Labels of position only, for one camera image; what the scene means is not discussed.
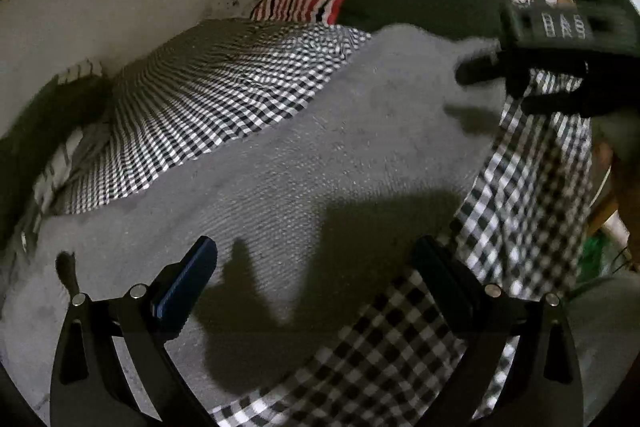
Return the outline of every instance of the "gray fabric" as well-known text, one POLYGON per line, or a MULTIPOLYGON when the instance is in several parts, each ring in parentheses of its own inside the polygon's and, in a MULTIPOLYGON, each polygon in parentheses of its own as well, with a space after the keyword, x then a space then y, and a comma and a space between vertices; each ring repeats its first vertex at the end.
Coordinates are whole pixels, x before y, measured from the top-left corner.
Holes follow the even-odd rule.
POLYGON ((386 28, 292 120, 171 169, 142 194, 47 219, 1 323, 6 367, 27 400, 46 417, 68 302, 54 272, 61 250, 76 252, 80 287, 97 300, 149 282, 199 235, 217 242, 218 270, 167 344, 209 409, 303 362, 466 195, 504 93, 465 92, 454 66, 491 44, 386 28))
POLYGON ((581 286, 566 313, 580 362, 584 425, 613 397, 640 353, 640 276, 618 273, 581 286))

